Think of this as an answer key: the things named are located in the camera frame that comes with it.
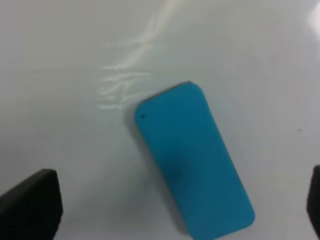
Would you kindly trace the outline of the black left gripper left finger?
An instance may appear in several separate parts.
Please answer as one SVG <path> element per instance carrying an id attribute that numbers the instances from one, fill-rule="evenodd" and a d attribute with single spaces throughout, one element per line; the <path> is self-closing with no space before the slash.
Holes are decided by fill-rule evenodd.
<path id="1" fill-rule="evenodd" d="M 58 174 L 41 169 L 0 196 L 0 238 L 52 240 L 62 215 Z"/>

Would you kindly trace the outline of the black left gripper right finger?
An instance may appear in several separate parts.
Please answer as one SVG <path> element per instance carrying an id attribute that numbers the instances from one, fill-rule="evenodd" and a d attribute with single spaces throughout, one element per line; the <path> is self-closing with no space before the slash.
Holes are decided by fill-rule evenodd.
<path id="1" fill-rule="evenodd" d="M 307 196 L 306 210 L 312 227 L 320 239 L 320 166 L 313 168 L 310 180 L 309 192 Z"/>

